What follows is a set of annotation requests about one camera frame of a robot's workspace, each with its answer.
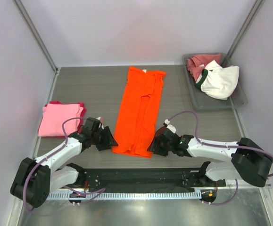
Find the folded clothing stack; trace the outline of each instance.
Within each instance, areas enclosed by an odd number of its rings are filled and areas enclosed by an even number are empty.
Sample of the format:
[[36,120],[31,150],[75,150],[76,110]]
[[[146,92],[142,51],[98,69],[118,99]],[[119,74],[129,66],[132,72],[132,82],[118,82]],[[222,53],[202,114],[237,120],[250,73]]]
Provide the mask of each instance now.
[[[64,137],[62,123],[70,118],[83,117],[86,108],[84,103],[63,104],[59,101],[50,101],[43,107],[43,118],[38,130],[40,137]],[[67,134],[78,130],[82,125],[82,120],[70,120],[65,125]]]
[[195,55],[188,59],[188,70],[194,77],[196,88],[210,97],[226,100],[236,89],[239,67],[222,68],[221,54]]

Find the red cloth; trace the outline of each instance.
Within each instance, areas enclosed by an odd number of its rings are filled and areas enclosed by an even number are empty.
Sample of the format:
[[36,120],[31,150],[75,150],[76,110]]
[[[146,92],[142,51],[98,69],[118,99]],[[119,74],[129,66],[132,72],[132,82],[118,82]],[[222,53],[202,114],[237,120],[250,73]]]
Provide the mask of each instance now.
[[[50,104],[53,104],[53,105],[66,105],[66,104],[64,104],[64,103],[61,103],[61,102],[58,101],[58,100],[50,101]],[[84,117],[84,115],[85,115],[85,113],[86,113],[86,110],[87,110],[87,109],[84,107],[84,106],[85,106],[84,103],[78,102],[78,103],[74,103],[74,104],[79,104],[81,107],[84,108],[84,109],[82,110],[82,112],[81,112],[81,117]],[[81,128],[82,124],[83,124],[83,120],[80,120],[80,123],[79,123],[79,125],[78,125],[78,131],[79,131],[79,132],[81,132],[81,130],[82,130],[82,128]]]
[[206,65],[213,60],[215,60],[217,64],[220,64],[221,54],[199,54],[194,55],[191,57],[191,59],[187,60],[187,68],[190,71],[191,75],[194,77],[195,82],[198,80],[202,70],[206,67]]

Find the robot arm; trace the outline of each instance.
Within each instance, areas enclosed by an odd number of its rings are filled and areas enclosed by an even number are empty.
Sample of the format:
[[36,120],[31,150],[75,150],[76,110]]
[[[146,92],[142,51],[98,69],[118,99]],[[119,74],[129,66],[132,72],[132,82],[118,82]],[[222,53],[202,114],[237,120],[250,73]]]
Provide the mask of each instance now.
[[23,188],[27,175],[32,168],[43,159],[46,159],[34,172],[28,182],[26,201],[33,207],[41,206],[49,193],[66,186],[81,186],[86,178],[82,167],[70,163],[59,169],[67,160],[83,152],[91,145],[101,150],[111,149],[117,146],[109,127],[103,126],[99,118],[88,118],[81,132],[74,132],[68,136],[67,142],[63,142],[47,154],[34,160],[25,158],[17,171],[10,193],[19,199],[23,199]]
[[273,159],[266,154],[238,148],[239,146],[261,149],[248,138],[239,142],[216,142],[196,139],[191,135],[178,136],[176,128],[166,120],[148,148],[155,154],[167,156],[171,151],[178,156],[206,157],[222,162],[205,162],[200,169],[201,183],[222,179],[243,179],[247,183],[264,187]]

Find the pink towel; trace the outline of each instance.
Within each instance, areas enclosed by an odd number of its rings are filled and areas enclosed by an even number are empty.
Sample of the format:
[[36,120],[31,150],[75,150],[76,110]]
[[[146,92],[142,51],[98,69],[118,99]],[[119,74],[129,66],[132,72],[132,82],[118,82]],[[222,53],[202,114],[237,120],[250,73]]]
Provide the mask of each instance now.
[[[63,136],[62,123],[74,117],[81,117],[84,108],[80,104],[48,104],[43,107],[43,119],[39,127],[40,137]],[[65,124],[65,131],[71,134],[77,131],[81,120],[71,120]]]
[[194,55],[191,59],[188,59],[188,70],[191,75],[194,77],[194,80],[197,81],[199,76],[201,75],[202,70],[206,67],[206,65],[215,60],[218,64],[221,61],[221,54],[210,55],[210,54],[201,54]]

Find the dark green collar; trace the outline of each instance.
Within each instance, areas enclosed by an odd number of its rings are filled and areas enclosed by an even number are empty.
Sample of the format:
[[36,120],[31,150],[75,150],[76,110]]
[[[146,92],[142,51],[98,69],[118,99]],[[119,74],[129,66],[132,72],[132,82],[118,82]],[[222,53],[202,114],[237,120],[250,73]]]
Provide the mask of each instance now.
[[203,69],[203,71],[201,72],[201,79],[199,82],[195,83],[195,87],[197,89],[199,89],[201,91],[201,85],[203,84],[203,82],[206,80],[207,78],[207,74],[208,74],[208,70],[207,69]]

